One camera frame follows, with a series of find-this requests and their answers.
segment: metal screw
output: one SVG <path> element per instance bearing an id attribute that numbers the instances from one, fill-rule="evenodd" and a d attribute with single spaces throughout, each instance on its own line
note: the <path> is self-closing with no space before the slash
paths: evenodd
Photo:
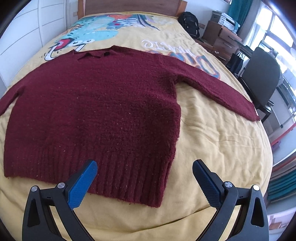
<path id="1" fill-rule="evenodd" d="M 224 185 L 225 185 L 227 188 L 231 188 L 231 187 L 232 187 L 232 183 L 231 183 L 231 182 L 224 182 Z"/>
<path id="2" fill-rule="evenodd" d="M 254 185 L 253 188 L 254 188 L 254 190 L 256 190 L 256 191 L 259 191 L 259 190 L 260 190 L 260 187 L 259 187 L 258 185 Z"/>
<path id="3" fill-rule="evenodd" d="M 31 191 L 32 191 L 32 192 L 37 191 L 37 186 L 33 186 L 33 187 L 31 188 Z"/>
<path id="4" fill-rule="evenodd" d="M 65 187 L 65 184 L 64 183 L 59 183 L 58 185 L 57 185 L 57 188 L 64 188 Z"/>

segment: black backpack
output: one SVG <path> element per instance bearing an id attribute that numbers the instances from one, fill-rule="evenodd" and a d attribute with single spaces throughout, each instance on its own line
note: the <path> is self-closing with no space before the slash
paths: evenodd
<path id="1" fill-rule="evenodd" d="M 178 22 L 192 38 L 199 38 L 198 20 L 191 12 L 183 12 L 178 18 Z"/>

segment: ribbed hem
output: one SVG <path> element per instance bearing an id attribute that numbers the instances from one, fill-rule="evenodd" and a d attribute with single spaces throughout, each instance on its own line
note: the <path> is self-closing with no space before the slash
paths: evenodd
<path id="1" fill-rule="evenodd" d="M 159 207 L 175 148 L 159 159 L 155 159 L 159 152 L 145 150 L 144 157 L 139 152 L 128 151 L 128 147 L 116 150 L 76 146 L 18 147 L 17 151 L 5 151 L 4 174 L 49 183 L 65 182 L 86 160 L 92 159 L 98 164 L 98 174 L 89 193 Z"/>

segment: maroon sweater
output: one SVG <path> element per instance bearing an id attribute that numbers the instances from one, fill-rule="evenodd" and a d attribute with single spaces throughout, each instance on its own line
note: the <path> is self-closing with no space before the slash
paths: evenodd
<path id="1" fill-rule="evenodd" d="M 117 46 L 71 51 L 0 100 L 3 114 L 18 97 L 6 131 L 5 176 L 58 183 L 93 159 L 98 175 L 89 192 L 159 207 L 179 136 L 180 81 L 259 120 L 238 91 L 178 59 Z"/>

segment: bedspread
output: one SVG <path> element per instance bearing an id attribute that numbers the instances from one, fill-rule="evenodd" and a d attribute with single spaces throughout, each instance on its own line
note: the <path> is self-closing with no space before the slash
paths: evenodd
<path id="1" fill-rule="evenodd" d="M 86 51 L 112 45 L 178 58 L 217 77 L 250 100 L 235 77 L 195 43 L 175 18 L 141 12 L 80 19 L 40 49 L 18 72 L 12 85 L 58 55 L 73 49 Z M 151 208 L 87 194 L 75 212 L 95 240 L 195 240 L 215 213 L 192 174 L 196 159 L 202 159 L 223 181 L 244 188 L 257 184 L 265 193 L 272 153 L 262 123 L 246 120 L 185 83 L 177 84 L 176 90 L 181 107 L 180 136 L 161 206 Z M 23 212 L 31 186 L 42 189 L 55 184 L 4 176 L 5 133 L 14 104 L 15 101 L 0 117 L 0 218 L 12 236 L 21 240 Z M 236 208 L 221 240 L 227 238 L 237 213 Z M 69 240 L 60 219 L 56 222 L 63 237 Z"/>

